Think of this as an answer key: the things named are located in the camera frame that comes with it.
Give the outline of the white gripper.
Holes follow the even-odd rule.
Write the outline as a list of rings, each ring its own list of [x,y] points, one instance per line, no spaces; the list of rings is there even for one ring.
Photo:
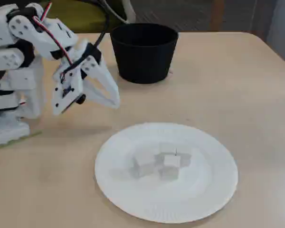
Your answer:
[[[117,109],[120,106],[119,89],[106,66],[98,45],[99,42],[93,44],[84,39],[77,47],[72,47],[67,52],[71,64],[68,61],[66,63],[61,61],[53,74],[53,79],[65,80],[71,70],[78,68],[84,72],[83,86],[87,99]]]

